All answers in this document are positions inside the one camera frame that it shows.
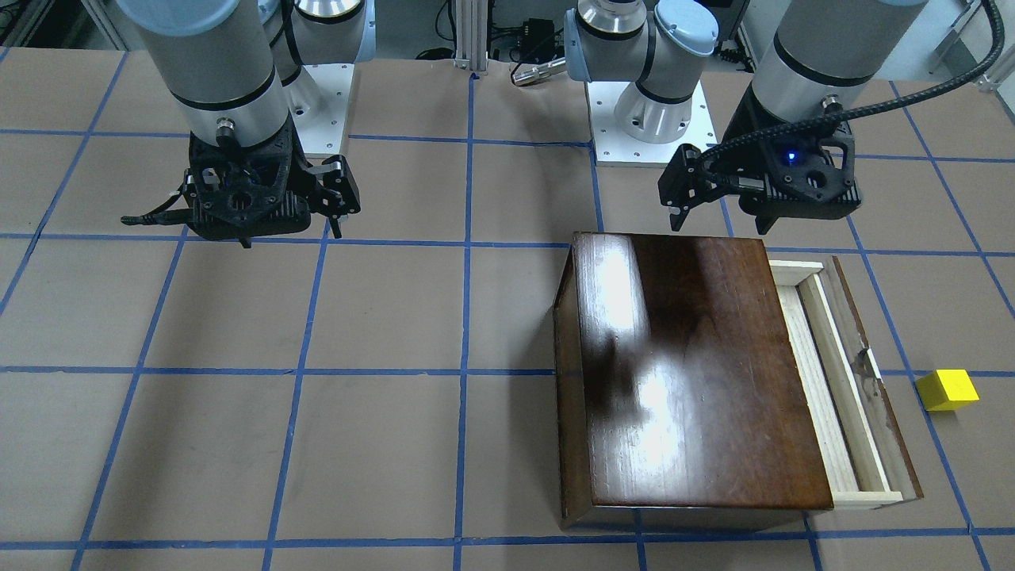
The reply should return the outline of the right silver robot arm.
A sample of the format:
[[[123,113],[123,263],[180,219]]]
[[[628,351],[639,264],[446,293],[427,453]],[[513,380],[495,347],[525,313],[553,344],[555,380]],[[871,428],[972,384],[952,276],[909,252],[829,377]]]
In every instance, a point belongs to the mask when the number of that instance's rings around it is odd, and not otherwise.
[[[340,153],[356,63],[376,54],[373,1],[121,1],[190,126],[162,205],[124,225],[185,225],[207,241],[308,230],[362,210]]]

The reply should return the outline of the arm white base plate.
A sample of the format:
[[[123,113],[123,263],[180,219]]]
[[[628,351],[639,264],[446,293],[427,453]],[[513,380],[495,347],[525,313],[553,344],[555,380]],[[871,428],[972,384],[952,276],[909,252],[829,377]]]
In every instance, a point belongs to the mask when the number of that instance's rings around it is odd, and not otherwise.
[[[313,159],[344,153],[353,94],[355,65],[335,63],[302,67],[286,87],[304,155]]]
[[[681,144],[706,151],[718,143],[701,83],[673,105],[649,100],[627,81],[594,81],[586,91],[599,165],[666,167]]]

